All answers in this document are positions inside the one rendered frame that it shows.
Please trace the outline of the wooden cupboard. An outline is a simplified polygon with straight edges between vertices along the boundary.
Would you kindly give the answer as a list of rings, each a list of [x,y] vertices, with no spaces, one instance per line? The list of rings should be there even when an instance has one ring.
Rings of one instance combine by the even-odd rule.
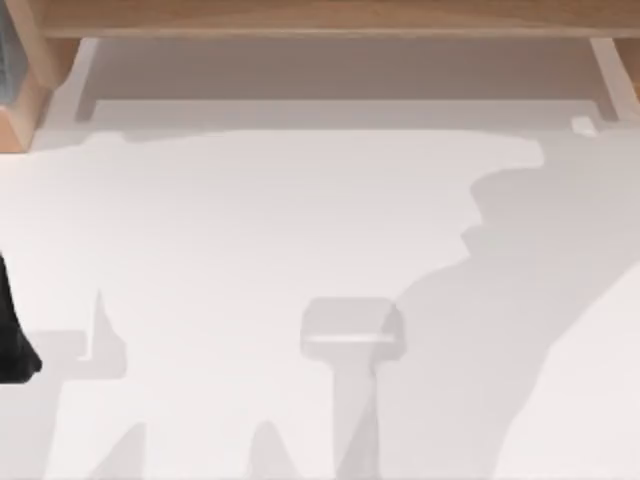
[[[640,100],[640,0],[0,0],[26,55],[0,107],[0,152],[22,153],[89,37],[610,38]]]

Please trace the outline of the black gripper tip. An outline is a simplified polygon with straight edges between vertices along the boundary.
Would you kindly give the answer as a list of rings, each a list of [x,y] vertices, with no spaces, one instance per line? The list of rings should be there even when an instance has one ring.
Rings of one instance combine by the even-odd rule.
[[[18,320],[6,263],[0,253],[0,384],[24,384],[42,367],[40,356]]]

